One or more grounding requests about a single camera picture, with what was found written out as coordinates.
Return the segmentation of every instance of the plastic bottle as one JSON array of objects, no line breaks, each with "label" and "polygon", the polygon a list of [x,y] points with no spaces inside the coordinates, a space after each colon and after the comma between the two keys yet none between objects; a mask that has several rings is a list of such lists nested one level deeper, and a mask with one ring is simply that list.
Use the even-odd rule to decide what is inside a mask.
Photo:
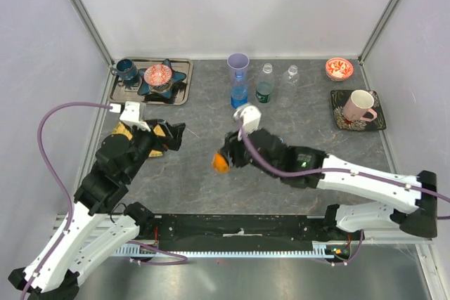
[{"label": "plastic bottle", "polygon": [[281,77],[280,91],[278,92],[278,103],[281,107],[287,108],[292,105],[299,80],[297,66],[290,66]]},{"label": "plastic bottle", "polygon": [[256,99],[259,103],[265,105],[270,102],[274,94],[274,74],[272,65],[266,63],[257,78]]},{"label": "plastic bottle", "polygon": [[231,106],[233,108],[240,107],[248,102],[248,83],[244,77],[244,73],[236,71],[234,80],[231,84]]}]

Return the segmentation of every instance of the metal tray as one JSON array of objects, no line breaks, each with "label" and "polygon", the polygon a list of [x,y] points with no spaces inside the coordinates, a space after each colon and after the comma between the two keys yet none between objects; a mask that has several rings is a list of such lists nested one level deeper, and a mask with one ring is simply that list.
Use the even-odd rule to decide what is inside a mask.
[{"label": "metal tray", "polygon": [[[165,58],[127,58],[134,62],[136,67],[149,68],[152,65],[162,63]],[[191,77],[194,64],[189,59],[169,59],[172,63],[172,68],[177,72],[183,72],[187,77],[182,81],[186,84],[186,88],[179,89],[174,97],[173,103],[166,103],[160,101],[146,100],[145,96],[138,95],[140,82],[138,86],[126,87],[123,86],[122,80],[110,72],[110,76],[115,77],[110,87],[110,102],[124,103],[125,101],[144,102],[149,105],[182,105],[188,100],[189,88],[191,87]]]}]

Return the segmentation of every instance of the red patterned bowl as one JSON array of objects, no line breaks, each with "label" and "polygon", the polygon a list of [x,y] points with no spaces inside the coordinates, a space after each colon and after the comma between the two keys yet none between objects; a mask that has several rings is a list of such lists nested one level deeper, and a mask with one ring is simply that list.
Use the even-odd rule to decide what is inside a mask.
[{"label": "red patterned bowl", "polygon": [[149,67],[143,79],[155,89],[163,89],[172,79],[172,70],[166,65],[153,65]]},{"label": "red patterned bowl", "polygon": [[333,81],[344,81],[353,74],[353,65],[342,58],[332,58],[326,62],[326,74]]}]

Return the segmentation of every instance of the cup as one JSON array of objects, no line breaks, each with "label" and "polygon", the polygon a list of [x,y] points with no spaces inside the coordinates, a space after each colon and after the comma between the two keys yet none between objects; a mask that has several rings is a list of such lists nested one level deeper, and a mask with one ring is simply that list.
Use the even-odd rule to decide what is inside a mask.
[{"label": "cup", "polygon": [[228,64],[231,82],[233,82],[234,80],[234,74],[236,73],[236,71],[243,72],[244,78],[247,79],[248,65],[250,64],[250,59],[248,58],[248,56],[242,53],[234,53],[229,56],[226,63]]},{"label": "cup", "polygon": [[[377,112],[372,109],[374,103],[373,96],[362,90],[353,91],[347,103],[345,103],[343,115],[349,121],[366,121],[372,122],[377,118]],[[368,119],[364,115],[369,112],[373,115],[373,118]]]},{"label": "cup", "polygon": [[113,68],[111,72],[120,77],[120,79],[129,81],[136,77],[138,74],[138,69],[130,59],[121,59],[121,61],[116,64],[115,68]]}]

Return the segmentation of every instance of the gray countertop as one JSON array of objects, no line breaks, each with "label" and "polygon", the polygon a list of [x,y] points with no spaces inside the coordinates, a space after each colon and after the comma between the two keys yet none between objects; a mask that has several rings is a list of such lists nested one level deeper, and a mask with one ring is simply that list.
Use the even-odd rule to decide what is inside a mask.
[{"label": "gray countertop", "polygon": [[[378,132],[343,131],[336,127],[330,108],[332,89],[364,89],[357,62],[353,76],[343,82],[329,80],[325,60],[252,60],[248,77],[249,99],[255,102],[254,78],[265,62],[274,67],[277,80],[290,65],[301,77],[291,107],[275,102],[261,109],[261,127],[290,145],[305,145],[355,164],[389,171]],[[323,214],[329,204],[358,204],[364,199],[335,191],[290,188],[278,179],[247,166],[218,174],[211,167],[225,135],[236,130],[230,105],[230,79],[225,60],[194,62],[188,101],[182,106],[148,105],[145,118],[186,123],[178,152],[150,158],[129,186],[123,202],[140,201],[153,212],[225,214]],[[117,124],[108,113],[101,140]]]}]

